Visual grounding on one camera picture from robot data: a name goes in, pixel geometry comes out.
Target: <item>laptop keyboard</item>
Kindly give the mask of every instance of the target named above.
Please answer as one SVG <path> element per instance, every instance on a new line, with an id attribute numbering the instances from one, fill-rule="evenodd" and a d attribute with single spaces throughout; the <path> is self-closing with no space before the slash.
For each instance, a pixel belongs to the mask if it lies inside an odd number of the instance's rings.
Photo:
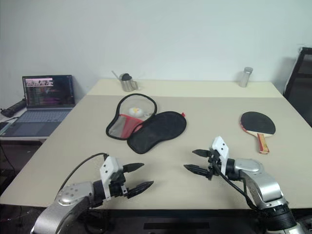
<path id="1" fill-rule="evenodd" d="M 27 111 L 16 122 L 62 122 L 69 111 Z"/>

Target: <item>white ball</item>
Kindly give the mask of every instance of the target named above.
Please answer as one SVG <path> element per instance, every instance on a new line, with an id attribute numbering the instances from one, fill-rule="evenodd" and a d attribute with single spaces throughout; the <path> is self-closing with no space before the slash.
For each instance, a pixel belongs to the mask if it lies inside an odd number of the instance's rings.
<path id="1" fill-rule="evenodd" d="M 144 116 L 144 111 L 137 107 L 132 107 L 129 109 L 129 115 L 135 118 L 141 118 Z"/>

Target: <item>metal mug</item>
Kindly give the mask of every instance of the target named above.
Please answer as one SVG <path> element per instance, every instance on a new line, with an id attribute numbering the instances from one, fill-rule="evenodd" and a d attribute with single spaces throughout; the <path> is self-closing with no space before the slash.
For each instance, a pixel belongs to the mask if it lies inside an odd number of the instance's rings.
<path id="1" fill-rule="evenodd" d="M 121 75 L 120 82 L 123 91 L 131 92 L 138 89 L 137 82 L 134 81 L 128 73 Z"/>

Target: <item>black chair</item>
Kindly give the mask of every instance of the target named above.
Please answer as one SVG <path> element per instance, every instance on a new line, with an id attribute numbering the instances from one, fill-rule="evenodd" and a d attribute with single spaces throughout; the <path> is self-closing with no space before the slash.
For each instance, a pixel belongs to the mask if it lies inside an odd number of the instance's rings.
<path id="1" fill-rule="evenodd" d="M 312 127 L 312 48 L 301 49 L 283 96 Z"/>

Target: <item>table surface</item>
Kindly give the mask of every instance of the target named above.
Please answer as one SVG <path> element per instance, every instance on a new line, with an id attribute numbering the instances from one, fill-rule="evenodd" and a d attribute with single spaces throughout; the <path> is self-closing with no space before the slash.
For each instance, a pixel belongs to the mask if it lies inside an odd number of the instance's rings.
<path id="1" fill-rule="evenodd" d="M 266 171 L 280 184 L 291 208 L 312 207 L 311 164 L 308 163 L 311 156 L 307 154 L 312 129 L 277 94 L 277 90 L 269 97 L 165 97 L 164 94 L 163 97 L 152 97 L 158 105 L 158 113 L 169 110 L 184 112 L 187 128 L 179 137 L 138 155 L 125 141 L 106 136 L 106 126 L 113 119 L 116 106 L 124 96 L 113 96 L 112 91 L 104 95 L 110 90 L 107 86 L 102 90 L 102 95 L 97 93 L 101 85 L 110 82 L 100 81 L 77 104 L 2 194 L 0 203 L 48 206 L 74 167 L 92 154 L 107 152 L 122 164 L 145 163 L 139 170 L 125 175 L 127 187 L 132 188 L 149 180 L 155 182 L 134 198 L 128 200 L 118 197 L 105 202 L 105 208 L 245 209 L 248 206 L 243 196 L 222 178 L 215 176 L 208 181 L 183 167 L 184 164 L 206 167 L 207 161 L 192 154 L 192 150 L 208 149 L 216 136 L 222 136 L 230 148 L 231 158 L 253 158 L 263 163 Z M 257 139 L 239 126 L 239 118 L 246 111 L 262 112 L 275 123 L 276 133 L 267 139 L 269 155 L 259 154 Z M 101 157 L 90 160 L 74 173 L 68 183 L 100 179 L 102 163 Z"/>
<path id="2" fill-rule="evenodd" d="M 100 79 L 88 95 L 125 96 L 141 93 L 158 97 L 281 98 L 271 82 L 249 82 L 246 88 L 228 81 L 138 80 L 139 90 L 125 92 L 117 79 Z"/>

